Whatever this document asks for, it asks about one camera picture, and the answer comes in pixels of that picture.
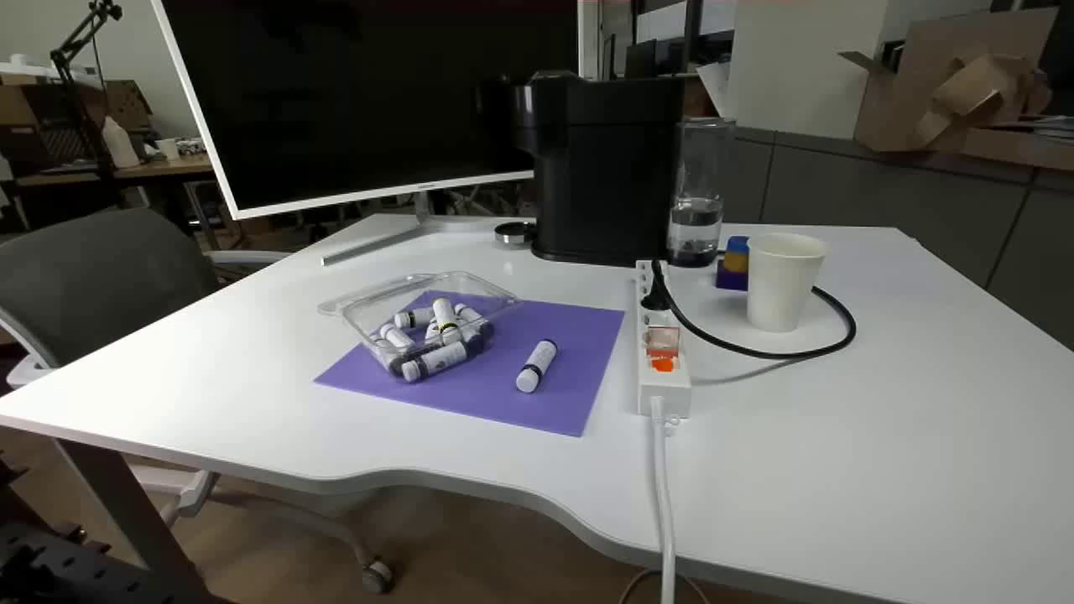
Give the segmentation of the grey office chair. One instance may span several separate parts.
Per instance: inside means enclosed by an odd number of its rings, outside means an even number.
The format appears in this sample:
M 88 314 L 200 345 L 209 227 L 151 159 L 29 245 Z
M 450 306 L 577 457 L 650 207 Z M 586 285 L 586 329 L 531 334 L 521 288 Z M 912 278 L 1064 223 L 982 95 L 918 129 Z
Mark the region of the grey office chair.
M 45 224 L 0 245 L 2 334 L 40 374 L 53 374 L 211 296 L 228 261 L 245 267 L 245 255 L 200 252 L 177 224 L 145 207 Z M 145 562 L 185 562 L 170 534 L 175 521 L 220 503 L 339 542 L 358 563 L 358 583 L 373 593 L 395 583 L 392 567 L 368 555 L 339 516 L 268 495 L 217 490 L 211 469 L 133 466 L 120 452 L 68 439 L 58 451 Z

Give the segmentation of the clear plastic box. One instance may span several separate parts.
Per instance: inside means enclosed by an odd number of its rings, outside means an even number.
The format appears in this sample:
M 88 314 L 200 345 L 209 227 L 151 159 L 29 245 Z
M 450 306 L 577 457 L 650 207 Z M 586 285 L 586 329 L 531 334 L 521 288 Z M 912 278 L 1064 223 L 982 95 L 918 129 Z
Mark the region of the clear plastic box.
M 516 306 L 513 292 L 473 273 L 405 273 L 399 278 L 373 282 L 349 296 L 327 300 L 321 301 L 321 314 L 341 320 L 355 334 L 358 345 L 373 356 L 373 363 L 395 382 L 405 382 L 399 375 L 399 366 L 405 359 L 417 359 L 436 345 L 450 345 L 438 344 L 433 329 L 433 300 L 453 301 L 458 344 L 469 354 L 465 363 L 490 345 L 495 321 Z M 384 321 L 403 329 L 417 344 L 414 356 L 395 356 L 392 345 L 375 335 Z

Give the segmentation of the cardboard box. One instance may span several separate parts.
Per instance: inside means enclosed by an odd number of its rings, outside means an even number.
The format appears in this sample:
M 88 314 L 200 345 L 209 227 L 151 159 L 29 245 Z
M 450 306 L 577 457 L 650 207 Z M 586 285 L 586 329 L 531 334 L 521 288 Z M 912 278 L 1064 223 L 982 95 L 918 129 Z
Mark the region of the cardboard box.
M 842 52 L 867 73 L 851 137 L 869 150 L 962 150 L 972 130 L 1041 118 L 1058 7 L 917 19 L 899 61 Z

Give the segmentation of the white power strip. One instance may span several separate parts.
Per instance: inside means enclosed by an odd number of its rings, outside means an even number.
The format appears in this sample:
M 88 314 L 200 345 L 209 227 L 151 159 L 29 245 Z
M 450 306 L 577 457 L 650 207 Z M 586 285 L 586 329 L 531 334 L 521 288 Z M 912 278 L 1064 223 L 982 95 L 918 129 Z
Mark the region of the white power strip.
M 670 314 L 670 292 L 659 259 L 634 261 L 634 375 L 637 410 L 643 415 L 685 421 L 691 413 L 691 368 L 685 356 L 685 329 Z

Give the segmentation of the white paper cup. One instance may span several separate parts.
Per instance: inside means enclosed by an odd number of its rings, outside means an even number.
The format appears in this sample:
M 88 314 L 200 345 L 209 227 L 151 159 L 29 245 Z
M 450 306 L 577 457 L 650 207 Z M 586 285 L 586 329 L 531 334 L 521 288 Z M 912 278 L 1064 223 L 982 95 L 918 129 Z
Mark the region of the white paper cup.
M 830 245 L 798 233 L 761 233 L 749 242 L 749 321 L 788 334 L 802 321 Z

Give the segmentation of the blue yellow small block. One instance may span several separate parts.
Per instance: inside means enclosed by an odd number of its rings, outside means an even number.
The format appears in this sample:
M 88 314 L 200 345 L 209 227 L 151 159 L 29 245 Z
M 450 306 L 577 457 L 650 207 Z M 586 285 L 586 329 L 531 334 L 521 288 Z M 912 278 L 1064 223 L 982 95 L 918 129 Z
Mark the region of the blue yellow small block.
M 749 239 L 744 236 L 731 236 L 721 259 L 717 259 L 717 274 L 716 274 L 717 288 L 735 288 L 744 292 L 749 288 Z

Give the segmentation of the black coffee machine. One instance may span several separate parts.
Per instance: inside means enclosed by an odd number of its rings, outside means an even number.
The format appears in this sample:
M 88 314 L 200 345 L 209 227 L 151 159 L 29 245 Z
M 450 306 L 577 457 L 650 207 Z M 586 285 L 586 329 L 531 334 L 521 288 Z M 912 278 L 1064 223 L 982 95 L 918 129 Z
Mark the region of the black coffee machine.
M 634 267 L 667 248 L 680 85 L 534 73 L 516 87 L 516 146 L 534 159 L 534 252 Z

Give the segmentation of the white tube on mat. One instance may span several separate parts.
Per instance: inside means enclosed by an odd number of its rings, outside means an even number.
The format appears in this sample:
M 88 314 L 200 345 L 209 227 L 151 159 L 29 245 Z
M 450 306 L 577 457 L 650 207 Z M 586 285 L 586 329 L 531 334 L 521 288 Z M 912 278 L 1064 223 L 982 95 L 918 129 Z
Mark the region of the white tube on mat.
M 540 344 L 531 348 L 525 363 L 521 366 L 513 385 L 516 385 L 521 393 L 537 393 L 540 382 L 542 382 L 542 375 L 547 375 L 547 368 L 552 366 L 552 359 L 558 359 L 558 344 L 552 344 L 552 339 L 540 339 Z

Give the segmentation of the white tube in box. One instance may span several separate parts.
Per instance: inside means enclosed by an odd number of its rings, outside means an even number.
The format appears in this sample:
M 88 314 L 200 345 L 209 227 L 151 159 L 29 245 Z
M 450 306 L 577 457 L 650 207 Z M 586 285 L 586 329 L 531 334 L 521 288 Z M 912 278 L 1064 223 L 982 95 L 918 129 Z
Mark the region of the white tube in box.
M 433 300 L 433 329 L 438 344 L 458 344 L 458 321 L 450 300 Z
M 395 329 L 395 327 L 379 327 L 379 334 L 375 334 L 383 344 L 389 344 L 392 345 L 392 354 L 395 356 L 414 356 L 417 354 L 417 344 L 403 334 L 403 329 Z
M 417 359 L 405 359 L 403 366 L 399 366 L 399 375 L 405 378 L 405 382 L 420 382 L 420 378 L 426 378 L 426 375 L 436 375 L 436 374 L 441 374 L 441 368 L 453 368 L 453 366 L 458 366 L 458 363 L 465 363 L 465 345 L 463 344 L 450 344 L 450 345 L 436 345 L 436 348 L 426 348 L 424 356 L 417 356 Z

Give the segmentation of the large white-framed monitor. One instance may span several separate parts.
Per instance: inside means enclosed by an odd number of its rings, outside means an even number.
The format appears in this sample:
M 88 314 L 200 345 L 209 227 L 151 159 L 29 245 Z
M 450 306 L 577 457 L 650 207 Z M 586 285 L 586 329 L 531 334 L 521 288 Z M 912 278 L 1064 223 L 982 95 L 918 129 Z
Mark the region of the large white-framed monitor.
M 151 0 L 235 217 L 523 182 L 516 92 L 596 70 L 593 0 Z

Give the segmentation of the wooden background desk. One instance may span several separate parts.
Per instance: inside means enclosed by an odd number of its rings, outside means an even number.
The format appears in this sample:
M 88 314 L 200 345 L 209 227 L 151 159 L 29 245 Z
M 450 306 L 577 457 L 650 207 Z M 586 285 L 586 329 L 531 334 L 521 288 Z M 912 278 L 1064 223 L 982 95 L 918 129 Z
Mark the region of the wooden background desk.
M 113 168 L 111 182 L 153 182 L 153 178 L 211 178 L 209 159 L 177 159 L 177 161 L 151 161 L 133 168 Z M 40 174 L 21 174 L 16 187 L 53 187 L 53 186 L 95 186 L 99 182 L 99 173 L 40 173 Z

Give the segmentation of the purple paper mat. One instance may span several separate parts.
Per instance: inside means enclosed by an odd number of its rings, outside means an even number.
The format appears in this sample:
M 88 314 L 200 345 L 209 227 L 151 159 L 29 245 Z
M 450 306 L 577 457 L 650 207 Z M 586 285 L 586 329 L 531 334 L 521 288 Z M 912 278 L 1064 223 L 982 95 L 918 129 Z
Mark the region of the purple paper mat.
M 579 438 L 620 321 L 615 309 L 521 300 L 495 320 L 490 345 L 456 368 L 403 382 L 355 345 L 317 375 L 317 385 Z

